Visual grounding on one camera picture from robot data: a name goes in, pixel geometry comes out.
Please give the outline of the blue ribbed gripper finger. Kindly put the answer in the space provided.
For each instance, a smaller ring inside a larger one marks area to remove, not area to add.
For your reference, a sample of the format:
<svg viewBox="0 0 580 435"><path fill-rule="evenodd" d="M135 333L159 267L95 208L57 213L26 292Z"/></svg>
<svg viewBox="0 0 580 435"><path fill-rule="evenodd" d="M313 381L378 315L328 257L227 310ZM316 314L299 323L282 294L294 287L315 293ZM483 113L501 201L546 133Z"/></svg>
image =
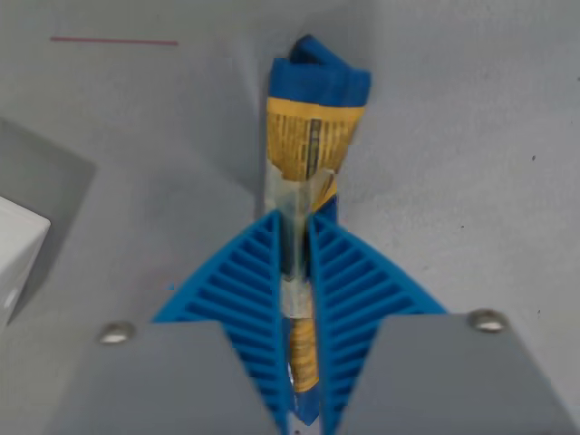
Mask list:
<svg viewBox="0 0 580 435"><path fill-rule="evenodd" d="M512 323L450 314L393 262L310 222L324 434L576 434Z"/></svg>
<svg viewBox="0 0 580 435"><path fill-rule="evenodd" d="M86 350L50 434L284 434L279 216L195 272L147 324Z"/></svg>

